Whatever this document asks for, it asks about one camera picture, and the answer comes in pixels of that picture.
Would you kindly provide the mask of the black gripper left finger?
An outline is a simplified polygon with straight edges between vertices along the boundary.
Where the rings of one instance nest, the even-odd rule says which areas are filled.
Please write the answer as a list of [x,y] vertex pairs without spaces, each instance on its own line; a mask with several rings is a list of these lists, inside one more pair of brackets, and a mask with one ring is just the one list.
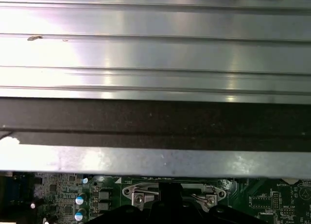
[[172,224],[173,184],[159,184],[159,200],[150,211],[141,211],[132,205],[120,206],[90,221],[88,224]]

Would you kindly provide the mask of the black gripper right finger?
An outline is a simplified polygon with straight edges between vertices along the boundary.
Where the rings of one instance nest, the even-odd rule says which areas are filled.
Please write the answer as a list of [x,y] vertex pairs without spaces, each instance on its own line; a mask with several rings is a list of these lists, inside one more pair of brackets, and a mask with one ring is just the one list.
[[193,203],[182,198],[180,184],[171,187],[172,224],[261,224],[262,220],[224,205],[213,206],[209,212],[201,213]]

